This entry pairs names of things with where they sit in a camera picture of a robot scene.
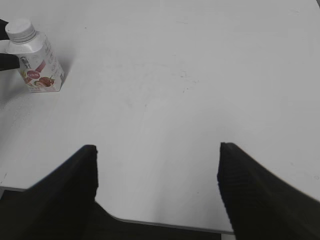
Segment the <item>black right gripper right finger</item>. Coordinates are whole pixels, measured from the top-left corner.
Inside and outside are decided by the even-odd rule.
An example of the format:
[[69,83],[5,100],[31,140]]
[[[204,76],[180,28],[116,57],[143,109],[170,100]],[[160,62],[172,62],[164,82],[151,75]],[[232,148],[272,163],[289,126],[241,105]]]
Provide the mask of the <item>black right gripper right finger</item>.
[[318,240],[320,203],[234,143],[220,144],[217,181],[237,240]]

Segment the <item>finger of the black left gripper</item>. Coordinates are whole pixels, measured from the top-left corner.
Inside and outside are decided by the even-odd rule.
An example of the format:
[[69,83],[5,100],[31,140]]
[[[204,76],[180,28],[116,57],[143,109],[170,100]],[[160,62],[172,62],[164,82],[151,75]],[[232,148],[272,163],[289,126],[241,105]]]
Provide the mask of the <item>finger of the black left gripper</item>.
[[0,40],[9,40],[9,36],[6,32],[6,26],[7,26],[8,22],[5,20],[0,19]]
[[0,53],[0,71],[14,70],[20,68],[20,61],[16,55]]

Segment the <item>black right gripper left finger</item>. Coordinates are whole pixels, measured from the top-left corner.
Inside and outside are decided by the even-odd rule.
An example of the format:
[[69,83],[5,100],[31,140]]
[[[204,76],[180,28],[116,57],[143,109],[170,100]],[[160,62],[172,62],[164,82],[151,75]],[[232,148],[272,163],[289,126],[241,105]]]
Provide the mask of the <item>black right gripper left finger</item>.
[[2,240],[80,240],[98,188],[98,150],[84,145],[29,189],[0,205]]

